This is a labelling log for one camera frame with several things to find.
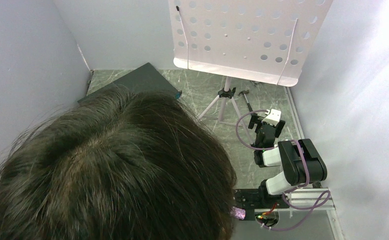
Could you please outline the dark network switch box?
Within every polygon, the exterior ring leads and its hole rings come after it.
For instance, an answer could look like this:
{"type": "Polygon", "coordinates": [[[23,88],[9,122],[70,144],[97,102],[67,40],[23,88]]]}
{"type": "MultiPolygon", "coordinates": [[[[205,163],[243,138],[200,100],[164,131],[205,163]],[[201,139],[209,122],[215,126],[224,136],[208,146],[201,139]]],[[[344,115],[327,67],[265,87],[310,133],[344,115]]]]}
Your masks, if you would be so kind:
{"type": "Polygon", "coordinates": [[[161,92],[179,99],[182,91],[175,88],[151,63],[133,70],[109,70],[109,76],[101,77],[100,71],[92,76],[87,95],[78,103],[89,101],[106,90],[123,87],[131,93],[161,92]]]}

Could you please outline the pink music stand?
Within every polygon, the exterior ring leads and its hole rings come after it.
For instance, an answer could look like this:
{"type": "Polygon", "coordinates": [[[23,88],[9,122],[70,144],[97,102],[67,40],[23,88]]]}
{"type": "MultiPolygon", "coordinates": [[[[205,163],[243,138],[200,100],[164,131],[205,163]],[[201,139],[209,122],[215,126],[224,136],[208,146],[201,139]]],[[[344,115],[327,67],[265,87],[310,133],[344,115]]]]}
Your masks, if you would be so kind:
{"type": "Polygon", "coordinates": [[[295,86],[330,0],[170,0],[173,63],[181,69],[295,86]]]}

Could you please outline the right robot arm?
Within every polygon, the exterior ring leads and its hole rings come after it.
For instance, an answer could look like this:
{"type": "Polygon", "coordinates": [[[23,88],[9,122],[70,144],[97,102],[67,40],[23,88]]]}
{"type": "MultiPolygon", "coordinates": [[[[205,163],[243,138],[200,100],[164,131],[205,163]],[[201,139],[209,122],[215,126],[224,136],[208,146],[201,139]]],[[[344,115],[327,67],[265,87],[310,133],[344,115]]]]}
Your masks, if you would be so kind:
{"type": "Polygon", "coordinates": [[[292,139],[276,142],[286,122],[281,112],[271,110],[265,117],[250,114],[249,129],[254,129],[254,162],[260,168],[280,167],[280,173],[262,181],[260,188],[269,196],[287,193],[292,189],[327,179],[328,170],[312,140],[292,139]]]}

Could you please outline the purple glitter microphone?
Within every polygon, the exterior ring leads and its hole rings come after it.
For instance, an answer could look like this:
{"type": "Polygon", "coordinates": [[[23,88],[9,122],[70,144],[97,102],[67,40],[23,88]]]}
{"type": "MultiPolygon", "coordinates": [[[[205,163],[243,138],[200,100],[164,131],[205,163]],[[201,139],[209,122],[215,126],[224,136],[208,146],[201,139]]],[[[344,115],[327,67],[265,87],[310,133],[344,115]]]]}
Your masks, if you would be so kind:
{"type": "Polygon", "coordinates": [[[246,210],[245,209],[242,209],[242,208],[239,208],[239,207],[236,207],[236,206],[233,206],[231,208],[231,216],[238,219],[238,220],[244,220],[246,218],[246,210]]]}

